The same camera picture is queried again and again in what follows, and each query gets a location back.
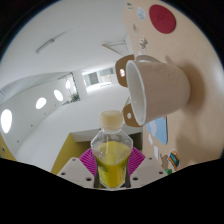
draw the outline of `ceiling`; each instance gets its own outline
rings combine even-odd
[[[34,75],[114,66],[122,55],[102,44],[124,42],[124,6],[125,0],[62,0],[41,11],[18,32],[3,55],[0,89]],[[66,33],[36,53],[62,32]]]

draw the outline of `table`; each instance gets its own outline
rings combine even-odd
[[[168,143],[166,145],[152,136],[143,127],[143,154],[154,156],[154,146],[159,155],[168,155],[176,149],[180,155],[181,170],[187,166],[219,159],[224,146],[224,73],[222,64],[203,32],[185,15],[172,6],[157,0],[128,0],[123,21],[134,56],[146,54],[161,62],[178,66],[187,75],[191,84],[191,96],[187,105],[167,116]],[[153,26],[149,9],[161,5],[172,12],[176,19],[175,29],[164,34]],[[137,15],[137,8],[145,12],[145,19]],[[141,49],[140,40],[148,44]]]

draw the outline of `circular window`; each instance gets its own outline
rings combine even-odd
[[[54,91],[54,95],[55,95],[55,97],[56,97],[56,99],[58,101],[62,101],[63,100],[63,96],[62,96],[62,94],[61,94],[61,92],[59,90],[55,90]]]
[[[70,81],[69,80],[66,81],[65,87],[66,87],[66,89],[70,89],[71,84],[70,84]]]
[[[46,104],[46,102],[47,100],[45,98],[40,98],[39,100],[37,100],[36,108],[41,109]]]
[[[8,133],[12,124],[12,113],[10,110],[4,110],[1,115],[1,126],[5,133]]]

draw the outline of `plastic bottle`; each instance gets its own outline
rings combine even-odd
[[[100,182],[106,188],[119,188],[125,182],[126,165],[133,140],[121,129],[123,114],[120,111],[102,112],[100,125],[101,131],[91,141]]]

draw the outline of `red circle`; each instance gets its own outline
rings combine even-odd
[[[161,33],[171,33],[176,27],[176,19],[172,12],[161,5],[153,5],[149,9],[153,26]]]

